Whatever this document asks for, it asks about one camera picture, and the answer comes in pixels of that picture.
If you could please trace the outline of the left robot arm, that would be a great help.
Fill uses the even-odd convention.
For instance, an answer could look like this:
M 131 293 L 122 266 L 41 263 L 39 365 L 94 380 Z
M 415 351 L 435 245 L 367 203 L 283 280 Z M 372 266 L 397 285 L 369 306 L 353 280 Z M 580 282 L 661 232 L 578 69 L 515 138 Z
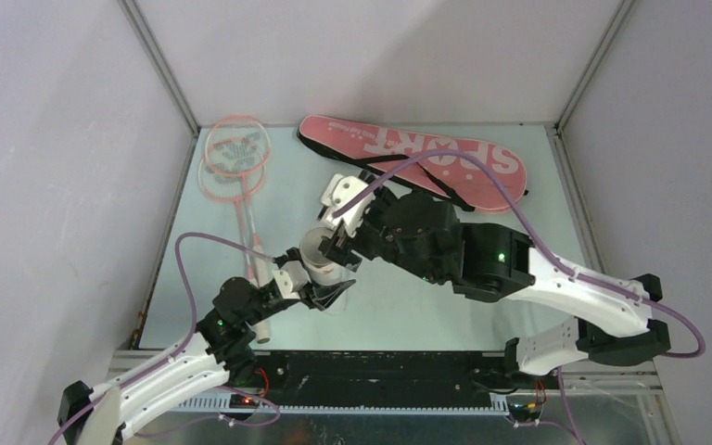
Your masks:
M 325 311 L 355 283 L 343 273 L 316 272 L 296 248 L 276 263 L 262 286 L 241 276 L 226 280 L 212 310 L 146 362 L 94 387 L 82 381 L 66 387 L 50 441 L 116 444 L 201 392 L 245 386 L 257 370 L 250 347 L 255 325 L 298 303 Z

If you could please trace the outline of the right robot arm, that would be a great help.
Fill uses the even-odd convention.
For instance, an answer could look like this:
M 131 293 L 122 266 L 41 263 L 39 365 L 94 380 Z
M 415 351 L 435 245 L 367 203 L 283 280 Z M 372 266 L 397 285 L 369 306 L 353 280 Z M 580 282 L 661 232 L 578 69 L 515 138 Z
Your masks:
M 381 259 L 468 299 L 525 301 L 566 314 L 542 333 L 506 343 L 502 375 L 513 387 L 572 362 L 633 366 L 670 349 L 668 326 L 642 303 L 661 290 L 651 274 L 622 281 L 547 258 L 528 235 L 461 222 L 450 203 L 422 193 L 397 197 L 380 188 L 348 209 L 354 197 L 351 189 L 322 195 L 319 219 L 334 232 L 321 245 L 329 260 L 356 270 L 362 260 Z

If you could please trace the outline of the white shuttlecock tube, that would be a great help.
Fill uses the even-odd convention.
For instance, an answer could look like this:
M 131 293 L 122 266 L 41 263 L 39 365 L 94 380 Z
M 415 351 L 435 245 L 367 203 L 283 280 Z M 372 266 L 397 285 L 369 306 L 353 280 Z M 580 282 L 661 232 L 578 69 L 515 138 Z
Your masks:
M 346 269 L 327 259 L 319 249 L 323 238 L 332 234 L 333 231 L 329 228 L 315 227 L 299 241 L 300 256 L 308 274 L 315 283 L 324 286 L 335 285 L 349 278 Z

